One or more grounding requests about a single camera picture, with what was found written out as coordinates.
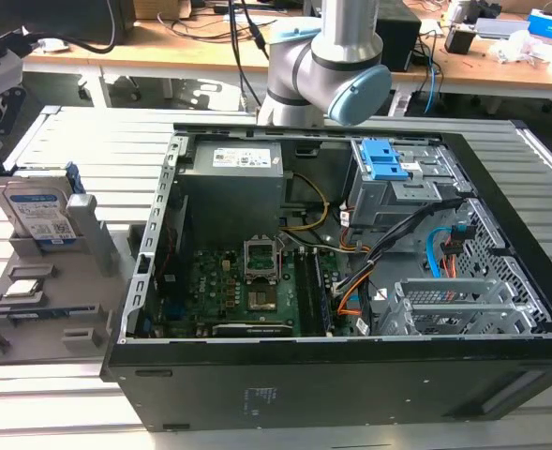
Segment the motherboard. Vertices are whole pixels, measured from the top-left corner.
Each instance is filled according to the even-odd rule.
[[[161,325],[160,335],[322,336],[324,326],[331,325],[322,324],[331,314],[327,293],[340,277],[336,255],[327,250],[304,253],[299,248],[272,254],[268,247],[195,251],[185,298],[163,299],[155,321]],[[260,271],[275,275],[257,276]]]

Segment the green motherboard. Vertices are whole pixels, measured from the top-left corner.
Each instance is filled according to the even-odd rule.
[[[262,250],[259,254],[251,253],[247,265],[253,269],[273,268],[272,256]],[[336,255],[322,251],[317,259],[327,290],[339,277]],[[271,325],[274,333],[285,329],[286,336],[303,336],[299,311],[306,301],[302,292],[307,281],[303,279],[303,285],[298,284],[299,261],[304,258],[299,258],[298,250],[278,253],[277,280],[270,284],[264,278],[246,280],[243,251],[196,251],[189,267],[184,301],[175,297],[164,299],[159,312],[161,334],[166,338],[208,338],[215,337],[218,330],[219,336],[225,333],[223,336],[227,337],[236,326],[257,326],[264,330]]]

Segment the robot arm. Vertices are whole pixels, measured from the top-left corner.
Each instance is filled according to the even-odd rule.
[[[380,64],[378,5],[378,0],[323,0],[321,19],[274,24],[260,125],[318,126],[324,113],[341,125],[357,125],[379,108],[392,78]]]

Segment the floor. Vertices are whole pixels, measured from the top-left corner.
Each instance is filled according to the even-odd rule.
[[[81,99],[78,95],[76,81],[78,77],[72,75],[25,73],[23,85],[28,97],[25,101],[18,121],[10,136],[5,138],[4,148],[0,155],[6,158],[15,144],[19,141],[30,124],[36,119],[38,113],[45,105],[64,106],[92,106],[90,100]],[[136,79],[140,86],[142,98],[134,101],[131,98],[132,86],[125,80],[120,79],[112,87],[112,103],[117,108],[189,108],[189,103],[177,100],[166,100],[163,98],[161,82],[156,79]],[[181,82],[175,82],[174,92],[182,87]],[[265,95],[263,86],[255,86],[259,98]],[[380,108],[380,114],[388,111],[392,96]],[[472,101],[469,96],[450,95],[444,100],[439,100],[437,107],[430,116],[457,117],[471,119],[489,119],[491,116],[485,112],[487,99],[482,103]],[[552,111],[542,112],[544,102],[536,99],[507,98],[503,100],[498,112],[493,116],[497,119],[518,119],[524,121],[538,138],[552,151]],[[421,116],[425,108],[425,94],[415,98],[409,107],[408,115]]]

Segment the desk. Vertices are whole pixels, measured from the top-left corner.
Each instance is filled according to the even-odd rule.
[[[420,18],[438,18],[440,13],[411,6]],[[501,15],[514,19],[515,16]],[[191,23],[200,26],[214,22],[215,17],[203,16]],[[228,30],[225,23],[216,23],[189,33],[210,34]],[[552,76],[546,64],[532,67],[525,62],[502,65],[487,55],[489,40],[474,40],[467,55],[449,54],[444,50],[443,37],[438,38],[435,60],[444,71],[441,92],[499,97],[552,98]],[[433,38],[426,43],[431,46]],[[253,83],[267,83],[267,61],[251,41],[240,44],[242,64]],[[128,45],[117,46],[108,54],[94,54],[79,49],[57,55],[32,54],[25,60],[25,70],[38,72],[75,73],[89,77],[89,89],[94,105],[109,107],[111,101],[103,75],[128,75],[164,80],[173,78],[207,78],[238,84],[238,71],[231,46],[176,37],[157,22],[138,22]],[[422,67],[411,67],[406,73],[393,74],[394,101],[389,115],[404,115],[410,95],[419,89],[425,78]],[[169,96],[169,83],[165,83]]]
[[[439,19],[440,13],[425,12],[413,6],[411,10],[420,19]],[[500,14],[500,19],[520,20],[523,16]],[[466,55],[452,54],[444,50],[446,37],[438,37],[434,60],[444,72],[443,93],[470,94],[518,98],[552,98],[552,75],[546,68],[548,64],[535,60],[535,66],[526,62],[501,64],[487,53],[494,42],[491,39],[476,38]],[[433,37],[424,38],[430,48]],[[389,115],[404,115],[410,96],[419,89],[424,80],[424,71],[411,67],[408,74],[413,74],[417,83],[409,82],[394,74],[395,96]]]
[[[149,217],[173,123],[234,121],[251,124],[254,118],[239,112],[46,108],[6,167],[16,162],[40,167],[73,160],[83,185],[97,196],[97,217],[107,221],[110,230],[123,230]],[[326,125],[335,124],[327,121]],[[552,211],[552,154],[531,133],[508,121],[413,117],[377,117],[368,120],[366,127],[463,135],[552,257],[552,215],[545,214]],[[511,162],[510,172],[502,169],[506,162]],[[541,199],[541,193],[547,198]],[[10,232],[0,210],[0,274],[12,251],[7,242]],[[149,435],[119,386],[98,379],[100,366],[100,361],[0,366],[0,448],[552,448],[552,387],[498,422]]]

